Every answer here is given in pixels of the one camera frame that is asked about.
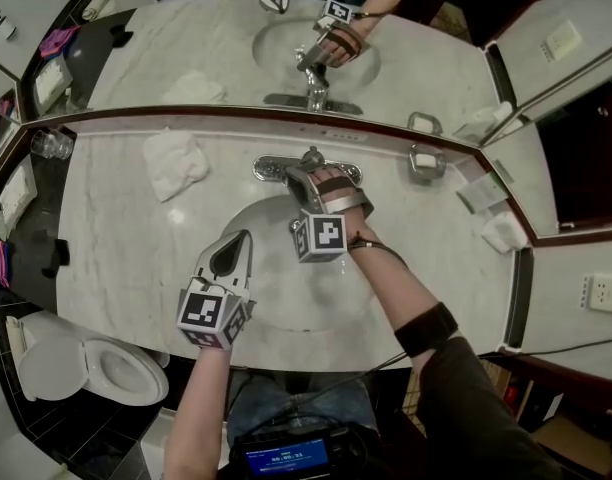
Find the camera display screen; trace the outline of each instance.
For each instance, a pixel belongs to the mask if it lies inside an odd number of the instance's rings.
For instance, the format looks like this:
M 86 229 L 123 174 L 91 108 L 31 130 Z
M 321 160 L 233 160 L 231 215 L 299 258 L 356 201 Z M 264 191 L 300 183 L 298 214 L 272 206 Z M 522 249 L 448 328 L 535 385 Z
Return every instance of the camera display screen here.
M 268 450 L 246 452 L 246 460 L 258 476 L 281 475 L 301 469 L 328 464 L 323 439 L 281 446 Z

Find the white towel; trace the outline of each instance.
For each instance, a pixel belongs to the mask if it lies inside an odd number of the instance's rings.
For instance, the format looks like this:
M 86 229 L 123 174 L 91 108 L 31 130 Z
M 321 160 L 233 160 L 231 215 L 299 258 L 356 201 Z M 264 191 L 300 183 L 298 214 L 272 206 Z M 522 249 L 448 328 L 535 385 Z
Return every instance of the white towel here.
M 162 96 L 166 105 L 202 105 L 222 103 L 226 91 L 217 82 L 211 82 L 201 71 L 189 71 L 180 76 L 173 86 Z
M 84 12 L 82 12 L 82 19 L 86 21 L 93 21 L 99 17 L 100 11 L 110 2 L 111 0 L 91 0 Z
M 190 132 L 153 135 L 144 142 L 150 182 L 160 202 L 167 201 L 208 174 L 208 162 Z

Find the soap dish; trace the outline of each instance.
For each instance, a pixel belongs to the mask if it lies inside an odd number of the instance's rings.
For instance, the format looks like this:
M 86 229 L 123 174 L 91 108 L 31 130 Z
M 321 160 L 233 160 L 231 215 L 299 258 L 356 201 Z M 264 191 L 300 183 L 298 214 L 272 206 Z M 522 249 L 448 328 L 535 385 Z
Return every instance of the soap dish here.
M 427 146 L 426 144 L 413 144 L 410 149 L 411 152 L 408 154 L 408 158 L 410 159 L 413 181 L 428 185 L 433 180 L 438 180 L 444 176 L 446 172 L 446 155 L 444 155 L 441 149 Z M 417 155 L 432 156 L 435 159 L 435 165 L 433 167 L 421 165 Z

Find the toilet lid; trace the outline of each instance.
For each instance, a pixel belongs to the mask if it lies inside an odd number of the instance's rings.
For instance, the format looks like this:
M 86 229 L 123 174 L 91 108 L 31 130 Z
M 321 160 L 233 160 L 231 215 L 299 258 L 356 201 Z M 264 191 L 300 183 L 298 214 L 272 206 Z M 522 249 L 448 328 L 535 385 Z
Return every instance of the toilet lid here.
M 42 400 L 63 400 L 88 380 L 84 344 L 72 336 L 51 336 L 33 345 L 19 362 L 24 391 Z

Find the sink basin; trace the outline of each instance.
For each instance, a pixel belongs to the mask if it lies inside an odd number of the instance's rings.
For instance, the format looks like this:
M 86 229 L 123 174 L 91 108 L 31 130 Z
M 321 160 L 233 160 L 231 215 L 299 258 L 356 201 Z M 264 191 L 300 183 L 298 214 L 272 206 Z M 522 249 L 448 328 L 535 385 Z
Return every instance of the sink basin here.
M 253 237 L 253 320 L 293 332 L 346 326 L 368 311 L 373 292 L 353 260 L 299 263 L 288 224 L 298 216 L 292 197 L 263 199 L 244 208 L 224 234 L 247 229 Z
M 306 75 L 297 70 L 295 53 L 307 51 L 319 34 L 313 18 L 278 18 L 261 29 L 253 39 L 253 58 L 273 80 L 291 81 L 306 87 Z M 348 94 L 369 85 L 379 73 L 381 60 L 377 48 L 370 48 L 341 68 L 328 68 L 326 78 L 333 94 Z

